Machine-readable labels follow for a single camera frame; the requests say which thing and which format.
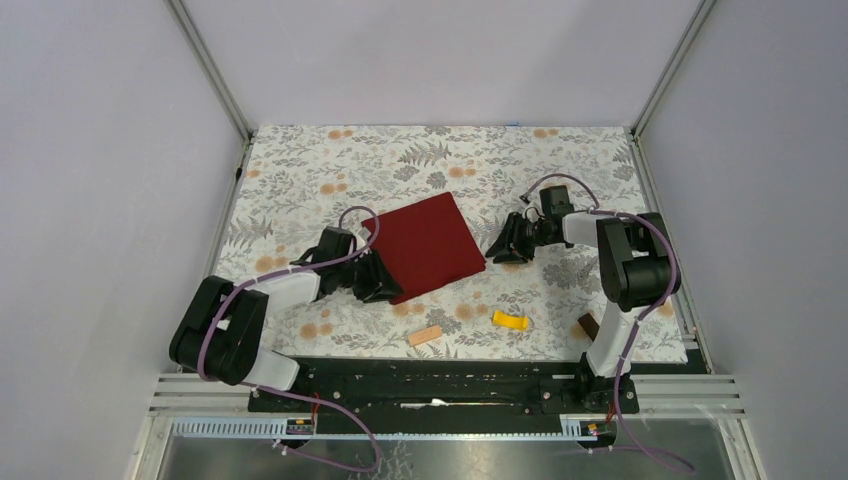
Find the dark red cloth napkin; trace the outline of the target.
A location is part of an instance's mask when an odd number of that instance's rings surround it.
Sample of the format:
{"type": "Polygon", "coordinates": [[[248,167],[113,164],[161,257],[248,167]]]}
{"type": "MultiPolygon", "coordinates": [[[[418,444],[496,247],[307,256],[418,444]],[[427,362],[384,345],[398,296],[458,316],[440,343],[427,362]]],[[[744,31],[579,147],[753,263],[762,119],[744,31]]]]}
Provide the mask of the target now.
{"type": "Polygon", "coordinates": [[[387,212],[361,225],[377,232],[373,248],[404,303],[485,270],[486,261],[449,192],[387,212]]]}

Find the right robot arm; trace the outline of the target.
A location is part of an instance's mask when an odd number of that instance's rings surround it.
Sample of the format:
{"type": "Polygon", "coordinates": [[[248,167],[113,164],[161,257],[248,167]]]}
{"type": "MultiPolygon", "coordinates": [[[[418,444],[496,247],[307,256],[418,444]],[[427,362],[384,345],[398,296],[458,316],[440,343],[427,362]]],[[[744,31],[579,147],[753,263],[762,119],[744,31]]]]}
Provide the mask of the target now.
{"type": "Polygon", "coordinates": [[[565,186],[543,189],[540,200],[533,219],[510,213],[485,255],[496,264],[524,264],[542,246],[596,249],[607,303],[571,392],[579,407],[597,412],[623,392],[641,321],[679,289],[677,257],[658,212],[579,211],[565,186]]]}

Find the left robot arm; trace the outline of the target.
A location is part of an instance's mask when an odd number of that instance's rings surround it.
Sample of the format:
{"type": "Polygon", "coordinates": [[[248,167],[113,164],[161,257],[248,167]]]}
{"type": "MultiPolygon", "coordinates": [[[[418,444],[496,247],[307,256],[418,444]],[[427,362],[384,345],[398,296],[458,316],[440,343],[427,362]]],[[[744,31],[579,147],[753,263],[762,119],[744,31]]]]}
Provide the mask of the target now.
{"type": "Polygon", "coordinates": [[[212,381],[269,387],[282,408],[299,410],[311,387],[298,376],[297,361],[262,347],[265,320],[338,289],[350,290],[363,303],[393,300],[403,292],[375,248],[329,226],[286,269],[241,285],[215,275],[203,279],[171,339],[169,357],[212,381]]]}

